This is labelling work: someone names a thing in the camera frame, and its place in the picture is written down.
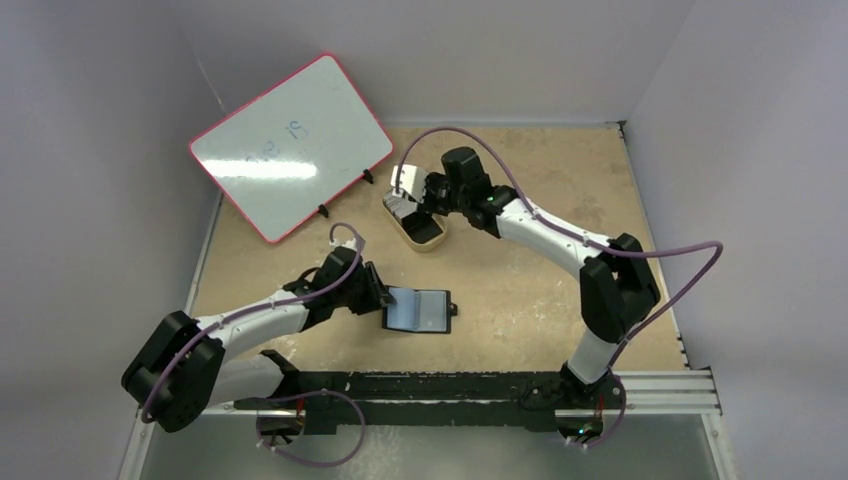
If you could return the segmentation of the black leather card holder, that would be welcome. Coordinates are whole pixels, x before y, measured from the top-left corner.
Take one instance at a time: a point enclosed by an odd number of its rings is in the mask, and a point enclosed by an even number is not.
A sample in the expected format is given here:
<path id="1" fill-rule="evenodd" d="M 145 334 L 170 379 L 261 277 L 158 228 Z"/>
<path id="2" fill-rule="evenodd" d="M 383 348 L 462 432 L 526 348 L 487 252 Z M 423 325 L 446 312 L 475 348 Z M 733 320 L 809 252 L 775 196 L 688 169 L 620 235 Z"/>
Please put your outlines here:
<path id="1" fill-rule="evenodd" d="M 450 334 L 459 308 L 449 290 L 389 286 L 392 300 L 383 308 L 382 328 L 415 334 Z"/>

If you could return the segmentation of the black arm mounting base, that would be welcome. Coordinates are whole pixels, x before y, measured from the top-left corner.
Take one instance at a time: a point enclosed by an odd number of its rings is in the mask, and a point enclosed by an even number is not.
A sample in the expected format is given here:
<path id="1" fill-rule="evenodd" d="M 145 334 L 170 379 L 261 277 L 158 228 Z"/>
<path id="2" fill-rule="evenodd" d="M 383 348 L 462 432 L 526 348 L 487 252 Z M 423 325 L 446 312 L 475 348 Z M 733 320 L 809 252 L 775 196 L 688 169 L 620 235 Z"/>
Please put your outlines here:
<path id="1" fill-rule="evenodd" d="M 591 386 L 563 370 L 524 372 L 356 372 L 299 370 L 277 353 L 283 380 L 271 394 L 236 402 L 239 409 L 290 410 L 309 434 L 342 425 L 519 427 L 586 439 L 604 430 L 603 416 L 626 405 L 611 373 Z"/>

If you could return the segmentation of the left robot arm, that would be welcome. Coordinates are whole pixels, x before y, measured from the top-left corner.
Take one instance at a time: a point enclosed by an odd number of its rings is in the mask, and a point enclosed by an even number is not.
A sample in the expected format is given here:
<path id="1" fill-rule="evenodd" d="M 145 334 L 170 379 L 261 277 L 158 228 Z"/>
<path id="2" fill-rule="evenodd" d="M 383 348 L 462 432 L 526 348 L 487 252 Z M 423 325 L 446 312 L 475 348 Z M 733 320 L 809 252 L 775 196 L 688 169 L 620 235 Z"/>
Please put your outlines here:
<path id="1" fill-rule="evenodd" d="M 124 371 L 120 385 L 142 419 L 172 433 L 213 402 L 227 363 L 271 339 L 306 331 L 337 309 L 355 315 L 394 303 L 376 267 L 359 251 L 338 246 L 269 297 L 230 312 L 199 318 L 166 315 Z"/>

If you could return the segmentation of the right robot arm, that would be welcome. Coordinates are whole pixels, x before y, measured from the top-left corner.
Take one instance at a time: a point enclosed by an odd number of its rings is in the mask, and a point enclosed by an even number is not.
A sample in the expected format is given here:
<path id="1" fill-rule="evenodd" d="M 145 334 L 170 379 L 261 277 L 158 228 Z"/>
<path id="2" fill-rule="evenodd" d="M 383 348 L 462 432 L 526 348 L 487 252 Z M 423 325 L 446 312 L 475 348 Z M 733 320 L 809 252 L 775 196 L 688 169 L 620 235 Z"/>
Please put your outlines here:
<path id="1" fill-rule="evenodd" d="M 579 284 L 585 331 L 565 362 L 561 392 L 576 407 L 596 399 L 626 335 L 659 303 L 655 277 L 638 239 L 580 230 L 522 197 L 495 185 L 471 147 L 449 150 L 442 172 L 423 177 L 422 210 L 462 214 L 490 235 L 522 245 L 571 274 Z"/>

